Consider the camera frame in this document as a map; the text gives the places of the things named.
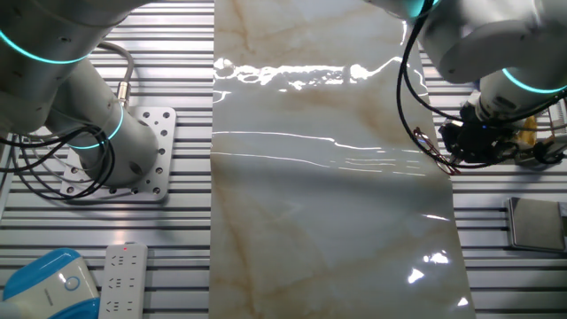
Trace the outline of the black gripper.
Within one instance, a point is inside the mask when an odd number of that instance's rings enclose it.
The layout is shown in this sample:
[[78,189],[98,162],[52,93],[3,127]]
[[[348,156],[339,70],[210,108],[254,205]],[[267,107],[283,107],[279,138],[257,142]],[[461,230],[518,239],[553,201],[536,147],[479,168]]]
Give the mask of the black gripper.
[[513,154],[517,147],[511,142],[514,130],[485,124],[445,123],[439,127],[451,165],[496,164]]

